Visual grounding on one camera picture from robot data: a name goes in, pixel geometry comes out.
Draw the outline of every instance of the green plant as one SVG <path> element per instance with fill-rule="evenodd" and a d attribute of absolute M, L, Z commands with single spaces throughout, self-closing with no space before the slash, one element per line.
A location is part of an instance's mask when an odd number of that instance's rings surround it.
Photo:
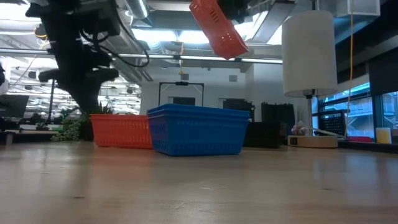
<path fill-rule="evenodd" d="M 79 140 L 80 127 L 83 120 L 81 118 L 71 120 L 72 122 L 67 126 L 63 133 L 58 133 L 52 136 L 51 141 L 77 141 Z"/>
<path fill-rule="evenodd" d="M 99 110 L 95 111 L 93 114 L 113 114 L 114 110 L 108 105 L 109 104 L 106 104 L 106 106 L 102 106 L 102 103 L 99 103 Z"/>

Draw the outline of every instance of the wall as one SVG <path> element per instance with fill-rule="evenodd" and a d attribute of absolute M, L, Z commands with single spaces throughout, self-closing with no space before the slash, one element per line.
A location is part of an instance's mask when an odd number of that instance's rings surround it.
<path fill-rule="evenodd" d="M 147 68 L 149 75 L 154 82 L 142 84 L 141 94 L 141 114 L 146 114 L 147 110 L 155 108 L 159 99 L 159 82 L 179 82 L 179 68 Z M 223 98 L 245 98 L 244 94 L 244 73 L 238 69 L 227 68 L 186 68 L 184 73 L 190 74 L 190 83 L 205 84 L 204 106 L 217 108 L 220 99 Z M 230 75 L 237 75 L 237 82 L 229 82 Z M 201 86 L 175 86 L 162 85 L 160 104 L 168 102 L 169 97 L 195 97 L 197 106 L 201 106 Z"/>
<path fill-rule="evenodd" d="M 284 95 L 282 65 L 255 64 L 246 73 L 245 97 L 256 106 L 256 121 L 261 121 L 261 103 L 291 103 L 296 118 L 308 121 L 307 101 Z"/>

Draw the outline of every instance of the black container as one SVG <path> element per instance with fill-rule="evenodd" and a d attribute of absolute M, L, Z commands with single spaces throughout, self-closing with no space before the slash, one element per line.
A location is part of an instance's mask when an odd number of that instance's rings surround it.
<path fill-rule="evenodd" d="M 94 141 L 93 125 L 91 121 L 85 121 L 81 123 L 80 139 L 84 141 Z"/>
<path fill-rule="evenodd" d="M 286 124 L 269 122 L 251 122 L 246 130 L 244 147 L 278 149 L 283 145 Z"/>
<path fill-rule="evenodd" d="M 291 130 L 295 124 L 294 106 L 291 104 L 272 105 L 262 103 L 261 118 L 261 121 L 266 123 L 279 122 L 286 124 L 285 135 L 291 135 Z"/>

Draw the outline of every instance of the office desk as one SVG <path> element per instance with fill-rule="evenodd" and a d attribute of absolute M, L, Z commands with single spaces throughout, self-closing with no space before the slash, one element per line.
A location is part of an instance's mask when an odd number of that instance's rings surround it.
<path fill-rule="evenodd" d="M 169 157 L 93 143 L 0 151 L 8 223 L 398 223 L 398 156 L 245 149 Z"/>

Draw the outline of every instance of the orange basket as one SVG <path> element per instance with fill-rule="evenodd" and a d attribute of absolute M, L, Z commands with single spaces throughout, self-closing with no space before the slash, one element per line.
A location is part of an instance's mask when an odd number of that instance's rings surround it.
<path fill-rule="evenodd" d="M 189 8 L 215 54 L 230 59 L 249 51 L 217 0 L 193 0 Z"/>
<path fill-rule="evenodd" d="M 147 116 L 91 114 L 91 122 L 99 147 L 152 149 Z"/>

